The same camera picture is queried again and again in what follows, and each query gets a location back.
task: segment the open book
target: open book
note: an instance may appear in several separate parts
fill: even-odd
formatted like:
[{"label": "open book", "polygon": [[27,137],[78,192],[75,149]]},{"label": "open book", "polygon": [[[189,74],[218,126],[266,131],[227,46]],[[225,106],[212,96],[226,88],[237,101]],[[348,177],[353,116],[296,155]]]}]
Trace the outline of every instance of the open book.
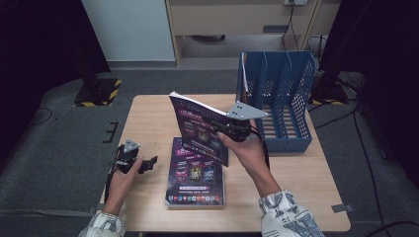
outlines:
[{"label": "open book", "polygon": [[205,155],[228,167],[228,148],[222,144],[209,120],[228,124],[232,118],[228,118],[226,112],[176,92],[172,92],[169,97],[182,134],[183,148]]},{"label": "open book", "polygon": [[182,147],[174,137],[165,197],[169,208],[224,207],[222,165]]}]

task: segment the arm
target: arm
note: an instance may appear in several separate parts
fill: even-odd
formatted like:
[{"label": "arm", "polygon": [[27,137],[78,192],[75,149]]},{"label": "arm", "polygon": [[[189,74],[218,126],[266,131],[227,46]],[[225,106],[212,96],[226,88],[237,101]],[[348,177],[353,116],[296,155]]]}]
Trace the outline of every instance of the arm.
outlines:
[{"label": "arm", "polygon": [[118,169],[115,171],[110,184],[109,197],[102,213],[93,216],[89,225],[80,232],[79,237],[120,237],[125,235],[126,226],[118,215],[141,163],[142,158],[137,159],[126,174]]},{"label": "arm", "polygon": [[231,149],[252,178],[262,210],[262,236],[324,236],[307,209],[296,203],[289,191],[283,191],[265,163],[261,140],[235,142],[218,133],[222,143]]}]

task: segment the gray carpet floor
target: gray carpet floor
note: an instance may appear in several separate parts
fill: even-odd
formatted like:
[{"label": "gray carpet floor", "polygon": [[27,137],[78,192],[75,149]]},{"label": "gray carpet floor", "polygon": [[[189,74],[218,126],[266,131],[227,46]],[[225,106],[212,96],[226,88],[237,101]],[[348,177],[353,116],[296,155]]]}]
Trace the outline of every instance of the gray carpet floor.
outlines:
[{"label": "gray carpet floor", "polygon": [[[11,154],[0,176],[0,236],[76,236],[90,217],[7,214],[5,210],[41,209],[87,212],[98,204],[132,99],[136,95],[235,93],[237,70],[114,71],[123,83],[106,107],[73,107],[81,80],[54,88],[43,96],[32,125]],[[315,126],[349,113],[357,105],[329,106],[310,112]],[[352,228],[326,236],[367,236],[385,223],[419,222],[419,191],[395,160],[381,157],[365,116],[356,113],[368,160],[352,116],[316,130]],[[112,142],[108,130],[117,130]],[[377,185],[377,200],[369,165]],[[418,236],[419,227],[402,224],[375,236]]]}]

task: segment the blue plastic organizer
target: blue plastic organizer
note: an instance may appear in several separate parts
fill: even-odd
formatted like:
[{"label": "blue plastic organizer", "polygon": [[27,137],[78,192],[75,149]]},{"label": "blue plastic organizer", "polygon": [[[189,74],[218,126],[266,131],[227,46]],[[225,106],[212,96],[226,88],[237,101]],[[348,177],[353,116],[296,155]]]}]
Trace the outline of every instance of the blue plastic organizer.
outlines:
[{"label": "blue plastic organizer", "polygon": [[271,114],[256,119],[270,153],[304,152],[311,142],[305,109],[315,71],[309,51],[240,55],[236,100]]}]

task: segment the white patterned shirt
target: white patterned shirt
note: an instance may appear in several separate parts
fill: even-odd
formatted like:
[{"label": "white patterned shirt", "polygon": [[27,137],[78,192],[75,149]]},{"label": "white patterned shirt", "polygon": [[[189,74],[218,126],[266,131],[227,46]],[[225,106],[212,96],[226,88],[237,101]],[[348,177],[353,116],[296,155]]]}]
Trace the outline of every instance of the white patterned shirt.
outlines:
[{"label": "white patterned shirt", "polygon": [[[297,204],[289,191],[259,199],[264,237],[324,237],[310,211]],[[119,217],[107,213],[93,216],[79,237],[122,237],[126,226]]]}]

